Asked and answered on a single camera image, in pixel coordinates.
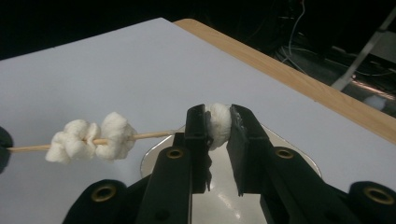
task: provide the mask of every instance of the wooden table edge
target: wooden table edge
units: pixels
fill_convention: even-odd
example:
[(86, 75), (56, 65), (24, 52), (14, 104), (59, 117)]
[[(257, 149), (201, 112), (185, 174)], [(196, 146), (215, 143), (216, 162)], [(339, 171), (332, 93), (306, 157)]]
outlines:
[(238, 60), (262, 71), (347, 119), (354, 121), (372, 133), (396, 144), (396, 119), (341, 93), (312, 77), (222, 34), (196, 20), (184, 19), (174, 24), (198, 36), (209, 44)]

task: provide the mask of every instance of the metal plate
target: metal plate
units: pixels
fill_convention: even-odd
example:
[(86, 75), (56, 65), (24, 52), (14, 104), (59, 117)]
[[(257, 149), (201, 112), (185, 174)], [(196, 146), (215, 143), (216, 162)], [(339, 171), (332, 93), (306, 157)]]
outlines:
[[(300, 149), (287, 142), (274, 132), (262, 126), (275, 147), (291, 148), (308, 162), (308, 164), (321, 176), (319, 168)], [(142, 177), (151, 174), (155, 161), (160, 151), (173, 144), (174, 136), (169, 136), (153, 147), (143, 158), (141, 164)], [(192, 224), (198, 223), (227, 223), (227, 224), (257, 224), (266, 223), (260, 207), (260, 195), (244, 194), (238, 197), (233, 169), (226, 149), (227, 143), (214, 151), (209, 151), (212, 166), (212, 181), (210, 191), (204, 194), (192, 195)]]

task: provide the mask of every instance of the dark background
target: dark background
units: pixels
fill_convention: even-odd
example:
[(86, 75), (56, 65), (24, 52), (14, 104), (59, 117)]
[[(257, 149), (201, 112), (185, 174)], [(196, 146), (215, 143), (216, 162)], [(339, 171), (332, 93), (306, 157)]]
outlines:
[[(298, 31), (316, 52), (359, 52), (395, 0), (305, 0)], [(289, 37), (301, 0), (0, 0), (0, 60), (99, 35), (141, 21), (192, 18), (272, 54)], [(390, 30), (396, 31), (395, 22)]]

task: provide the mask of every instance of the skewer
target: skewer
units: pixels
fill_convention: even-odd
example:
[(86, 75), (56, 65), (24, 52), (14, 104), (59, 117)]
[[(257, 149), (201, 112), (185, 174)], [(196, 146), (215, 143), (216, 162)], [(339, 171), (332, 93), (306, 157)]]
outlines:
[[(145, 138), (154, 138), (154, 137), (165, 137), (168, 135), (174, 134), (176, 131), (168, 130), (163, 132), (155, 132), (155, 133), (138, 133), (132, 135), (129, 140), (134, 141), (138, 139), (145, 139)], [(107, 139), (105, 138), (97, 138), (93, 139), (93, 143), (95, 145), (106, 145)], [(16, 152), (29, 152), (29, 151), (45, 151), (50, 149), (50, 145), (42, 145), (42, 146), (31, 146), (31, 147), (9, 147), (8, 150), (12, 153)]]

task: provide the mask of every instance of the metal stand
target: metal stand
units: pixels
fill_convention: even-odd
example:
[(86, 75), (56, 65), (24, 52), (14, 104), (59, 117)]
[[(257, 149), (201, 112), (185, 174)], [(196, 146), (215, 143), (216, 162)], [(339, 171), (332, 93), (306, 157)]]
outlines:
[(387, 16), (385, 21), (382, 23), (382, 25), (375, 31), (373, 36), (370, 38), (369, 42), (367, 42), (367, 44), (361, 50), (361, 52), (359, 53), (355, 61), (352, 63), (352, 65), (350, 65), (349, 68), (346, 70), (346, 72), (332, 84), (333, 88), (341, 91), (347, 86), (347, 84), (349, 84), (352, 81), (353, 73), (356, 71), (356, 69), (358, 69), (358, 67), (361, 65), (363, 60), (367, 57), (367, 55), (370, 53), (370, 51), (373, 49), (373, 47), (382, 37), (382, 35), (388, 30), (388, 26), (392, 23), (395, 17), (396, 17), (396, 7), (393, 8), (393, 10)]

